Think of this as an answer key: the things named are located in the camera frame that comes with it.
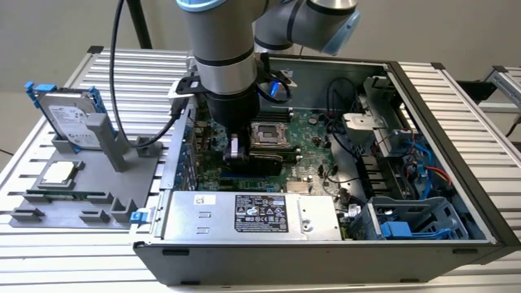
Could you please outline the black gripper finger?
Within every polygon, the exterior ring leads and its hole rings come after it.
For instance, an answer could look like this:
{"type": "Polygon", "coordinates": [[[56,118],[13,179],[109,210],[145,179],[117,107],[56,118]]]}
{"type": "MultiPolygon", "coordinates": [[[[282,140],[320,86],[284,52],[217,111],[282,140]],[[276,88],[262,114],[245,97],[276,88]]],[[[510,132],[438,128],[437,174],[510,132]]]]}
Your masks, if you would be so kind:
{"type": "Polygon", "coordinates": [[[224,160],[228,162],[245,162],[249,154],[248,136],[232,133],[228,137],[228,144],[224,152],[224,160]]]}

